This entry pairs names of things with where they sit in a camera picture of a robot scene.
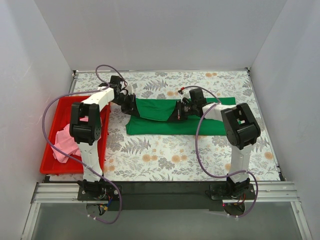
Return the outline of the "green t shirt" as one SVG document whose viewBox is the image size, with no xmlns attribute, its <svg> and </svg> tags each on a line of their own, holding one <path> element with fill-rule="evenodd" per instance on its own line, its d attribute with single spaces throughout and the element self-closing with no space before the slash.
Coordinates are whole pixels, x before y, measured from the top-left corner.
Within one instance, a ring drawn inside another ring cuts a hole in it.
<svg viewBox="0 0 320 240">
<path fill-rule="evenodd" d="M 235 105 L 235 97 L 223 97 L 222 104 Z M 167 120 L 174 111 L 177 99 L 136 99 L 140 117 L 130 116 L 125 126 L 128 135 L 196 135 L 200 117 L 188 116 L 182 121 Z M 201 136 L 226 136 L 222 121 L 204 119 L 199 129 Z"/>
</svg>

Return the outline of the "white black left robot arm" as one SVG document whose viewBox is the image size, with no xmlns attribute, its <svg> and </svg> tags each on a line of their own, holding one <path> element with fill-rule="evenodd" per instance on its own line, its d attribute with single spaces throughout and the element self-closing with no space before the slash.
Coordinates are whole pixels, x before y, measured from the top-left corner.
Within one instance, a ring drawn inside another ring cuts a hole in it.
<svg viewBox="0 0 320 240">
<path fill-rule="evenodd" d="M 100 167 L 98 140 L 102 136 L 101 111 L 109 104 L 120 106 L 122 113 L 139 117 L 136 95 L 122 76 L 113 75 L 102 83 L 99 92 L 71 106 L 69 133 L 76 142 L 83 163 L 83 180 L 79 183 L 85 193 L 95 200 L 106 196 L 103 171 Z"/>
</svg>

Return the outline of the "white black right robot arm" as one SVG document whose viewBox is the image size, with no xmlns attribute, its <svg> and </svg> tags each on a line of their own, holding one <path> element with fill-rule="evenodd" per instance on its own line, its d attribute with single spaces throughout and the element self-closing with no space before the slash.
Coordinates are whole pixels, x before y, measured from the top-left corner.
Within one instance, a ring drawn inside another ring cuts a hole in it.
<svg viewBox="0 0 320 240">
<path fill-rule="evenodd" d="M 178 100 L 169 122 L 181 122 L 189 116 L 220 121 L 224 125 L 228 142 L 231 144 L 231 163 L 228 174 L 220 176 L 225 179 L 217 185 L 209 187 L 210 196 L 215 199 L 244 197 L 251 187 L 250 179 L 254 175 L 249 171 L 250 156 L 254 144 L 261 135 L 261 129 L 249 105 L 225 105 L 218 99 L 208 103 L 204 97 L 206 89 L 200 86 L 188 86 L 189 98 Z"/>
</svg>

